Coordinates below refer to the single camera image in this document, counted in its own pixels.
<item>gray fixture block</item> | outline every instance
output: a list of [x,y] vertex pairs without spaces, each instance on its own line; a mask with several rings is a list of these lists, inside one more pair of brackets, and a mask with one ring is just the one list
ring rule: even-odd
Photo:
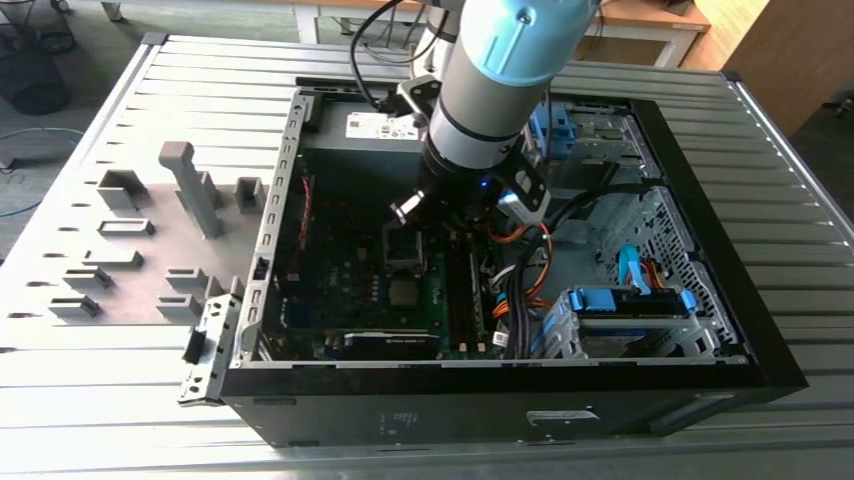
[[[214,185],[214,180],[211,179],[211,174],[206,171],[196,172],[199,174],[199,182],[202,182],[202,188],[204,189],[204,193],[211,199],[211,203],[214,204],[214,208],[219,208],[223,206],[223,200],[219,197],[219,190],[216,190],[216,185]],[[182,207],[184,210],[190,210],[190,205],[187,204],[187,200],[184,200],[184,195],[180,190],[175,190],[175,195],[178,195],[178,200],[182,202]]]
[[100,312],[98,303],[86,295],[56,297],[51,299],[48,310],[59,318],[92,318]]
[[136,250],[116,250],[110,252],[86,252],[82,263],[98,267],[134,267],[143,264],[143,256]]
[[191,294],[158,297],[155,308],[168,320],[198,320],[202,304]]
[[170,267],[166,269],[166,281],[175,291],[203,290],[208,285],[208,276],[200,268]]
[[136,210],[134,197],[146,193],[146,185],[134,170],[107,170],[96,190],[110,210]]
[[243,294],[246,292],[246,287],[243,286],[243,281],[240,277],[235,276],[231,278],[231,286],[228,287],[228,293],[243,300]]
[[240,177],[235,184],[235,200],[240,213],[263,213],[267,203],[264,184],[258,177]]
[[223,293],[226,293],[223,286],[219,284],[216,277],[211,275],[211,277],[208,277],[208,284],[204,287],[204,299],[219,297]]
[[63,274],[63,281],[71,288],[110,288],[110,275],[100,267],[70,268]]
[[98,226],[98,233],[104,237],[150,237],[155,233],[155,225],[147,218],[104,220]]
[[204,189],[204,193],[211,199],[211,203],[214,204],[214,208],[219,208],[223,206],[223,202],[219,198],[219,191],[216,190],[216,185],[214,185],[214,179],[211,178],[211,173],[204,170],[199,173],[199,183],[202,183],[202,188]]
[[216,207],[199,179],[192,164],[194,148],[188,142],[164,142],[160,150],[160,165],[175,175],[186,206],[192,212],[206,238],[216,238],[223,225],[216,216]]

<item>table leg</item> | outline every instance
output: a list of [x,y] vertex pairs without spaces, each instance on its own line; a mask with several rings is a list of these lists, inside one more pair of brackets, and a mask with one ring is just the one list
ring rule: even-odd
[[296,29],[301,43],[321,43],[318,39],[318,17],[321,9],[317,5],[294,5]]
[[104,13],[107,14],[107,18],[110,18],[111,22],[120,22],[124,20],[120,3],[102,2],[102,8],[104,9]]
[[657,67],[678,68],[685,59],[685,55],[689,53],[694,39],[697,38],[697,32],[690,30],[674,30],[673,36],[667,45],[662,49],[662,53],[655,60]]

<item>expansion slot bracket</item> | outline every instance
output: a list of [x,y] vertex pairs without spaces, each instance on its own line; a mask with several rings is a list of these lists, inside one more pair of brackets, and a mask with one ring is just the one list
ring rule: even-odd
[[183,407],[224,405],[219,392],[228,369],[239,314],[240,300],[231,294],[214,297],[204,304],[202,321],[190,331],[183,356],[190,363],[178,399]]

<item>motherboard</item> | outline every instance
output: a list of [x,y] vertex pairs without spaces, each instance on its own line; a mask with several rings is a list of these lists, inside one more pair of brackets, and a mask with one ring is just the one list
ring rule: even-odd
[[306,185],[307,220],[278,277],[283,315],[263,336],[271,357],[495,358],[482,298],[489,243],[477,234],[402,227],[343,201],[313,200],[322,190]]

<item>white label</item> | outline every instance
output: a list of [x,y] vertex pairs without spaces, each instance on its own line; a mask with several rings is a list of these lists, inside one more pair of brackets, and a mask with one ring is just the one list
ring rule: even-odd
[[527,417],[533,426],[546,422],[570,423],[577,420],[601,420],[590,410],[531,410]]
[[391,118],[383,113],[354,112],[347,116],[347,138],[418,140],[413,117]]
[[510,335],[503,332],[493,333],[493,344],[498,345],[502,348],[507,348],[507,341],[510,340]]

